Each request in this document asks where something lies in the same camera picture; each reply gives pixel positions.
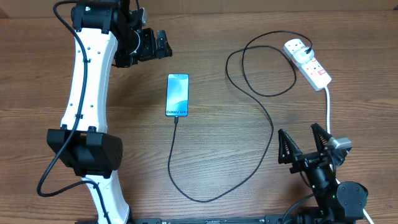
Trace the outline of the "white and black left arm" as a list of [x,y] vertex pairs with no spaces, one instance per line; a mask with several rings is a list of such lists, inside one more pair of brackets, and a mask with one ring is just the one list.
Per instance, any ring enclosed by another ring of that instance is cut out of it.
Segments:
[[146,26],[143,7],[129,1],[72,1],[67,29],[75,38],[75,64],[67,108],[47,132],[54,161],[80,177],[95,203],[97,223],[132,223],[118,170],[123,143],[108,133],[106,104],[110,71],[172,55],[164,30]]

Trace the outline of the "Samsung Galaxy smartphone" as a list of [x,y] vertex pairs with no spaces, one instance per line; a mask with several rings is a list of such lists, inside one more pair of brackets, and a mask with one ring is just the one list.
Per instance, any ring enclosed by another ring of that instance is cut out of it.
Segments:
[[189,74],[171,73],[167,77],[165,115],[168,117],[188,116]]

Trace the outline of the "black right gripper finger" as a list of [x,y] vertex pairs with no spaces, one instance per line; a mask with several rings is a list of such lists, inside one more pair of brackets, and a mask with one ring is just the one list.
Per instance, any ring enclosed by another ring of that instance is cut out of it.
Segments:
[[302,151],[284,129],[278,130],[279,135],[279,164],[294,163]]
[[332,135],[325,131],[318,123],[311,125],[318,152],[323,152]]

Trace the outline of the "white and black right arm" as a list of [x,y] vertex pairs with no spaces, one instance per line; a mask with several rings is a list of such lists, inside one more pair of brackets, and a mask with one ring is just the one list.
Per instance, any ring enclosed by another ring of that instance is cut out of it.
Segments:
[[304,154],[287,131],[278,130],[280,164],[290,164],[312,193],[293,204],[281,223],[356,223],[364,218],[367,188],[357,182],[338,182],[336,168],[353,147],[348,138],[334,138],[319,124],[311,125],[317,150]]

